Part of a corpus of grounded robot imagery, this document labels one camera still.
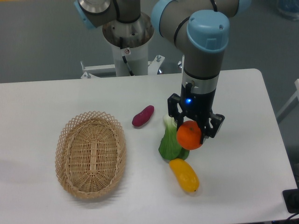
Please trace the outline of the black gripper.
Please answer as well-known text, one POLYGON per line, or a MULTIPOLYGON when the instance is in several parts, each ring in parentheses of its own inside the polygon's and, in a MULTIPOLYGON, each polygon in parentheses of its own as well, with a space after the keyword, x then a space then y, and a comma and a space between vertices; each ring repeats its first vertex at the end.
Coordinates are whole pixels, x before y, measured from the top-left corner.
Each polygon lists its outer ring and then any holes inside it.
POLYGON ((168 115, 174 118, 177 124, 177 130, 187 117, 196 122, 205 122, 202 131, 200 143, 204 144, 206 139, 214 138, 219 132, 225 116, 222 114, 214 114, 212 105, 215 90, 209 93, 194 92, 196 88, 187 83, 181 86, 180 95, 173 93, 168 99, 168 115))

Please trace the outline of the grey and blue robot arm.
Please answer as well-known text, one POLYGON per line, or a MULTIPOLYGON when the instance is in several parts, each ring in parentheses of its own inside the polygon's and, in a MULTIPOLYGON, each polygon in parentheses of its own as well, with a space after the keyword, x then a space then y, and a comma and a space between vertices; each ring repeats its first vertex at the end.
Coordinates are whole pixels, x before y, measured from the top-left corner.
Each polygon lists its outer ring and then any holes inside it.
POLYGON ((250 5, 249 0, 160 0, 147 15, 138 0, 74 2, 88 28, 102 27, 119 77, 148 74, 148 44, 155 33, 183 53, 181 93, 168 98, 168 114, 178 126, 184 118, 194 120, 201 142, 213 138, 224 121, 212 105, 228 45, 229 18, 250 5))

